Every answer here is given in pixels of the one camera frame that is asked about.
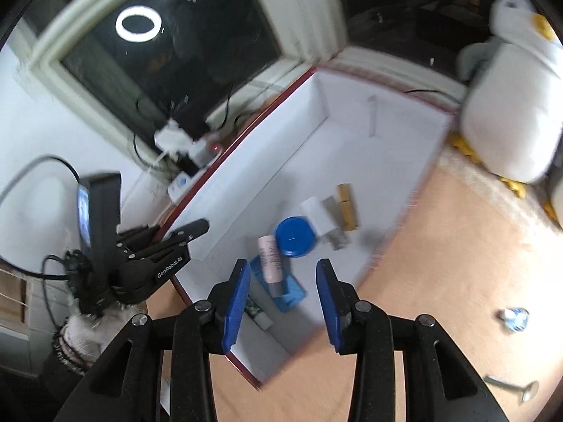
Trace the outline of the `white gloved hand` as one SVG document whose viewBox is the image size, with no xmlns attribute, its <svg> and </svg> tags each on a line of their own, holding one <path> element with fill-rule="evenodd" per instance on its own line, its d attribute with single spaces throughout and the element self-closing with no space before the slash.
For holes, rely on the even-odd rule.
<svg viewBox="0 0 563 422">
<path fill-rule="evenodd" d="M 118 332 L 137 314 L 148 313 L 147 305 L 115 304 L 100 317 L 72 313 L 53 339 L 53 353 L 70 371 L 84 375 Z"/>
</svg>

